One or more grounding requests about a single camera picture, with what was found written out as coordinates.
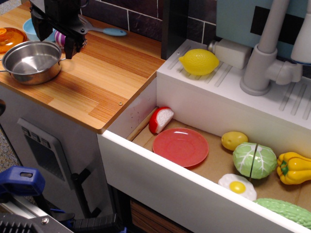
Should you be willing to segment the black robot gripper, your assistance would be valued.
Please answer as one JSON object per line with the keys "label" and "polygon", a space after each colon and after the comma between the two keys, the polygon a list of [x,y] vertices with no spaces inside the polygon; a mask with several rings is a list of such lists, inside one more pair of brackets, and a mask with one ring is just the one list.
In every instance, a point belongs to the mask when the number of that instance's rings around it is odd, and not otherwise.
{"label": "black robot gripper", "polygon": [[69,36],[85,35],[78,15],[87,6],[86,0],[31,0],[31,17],[36,36],[40,41],[47,39],[53,29],[64,34],[66,59],[72,59],[87,45],[87,39],[75,41]]}

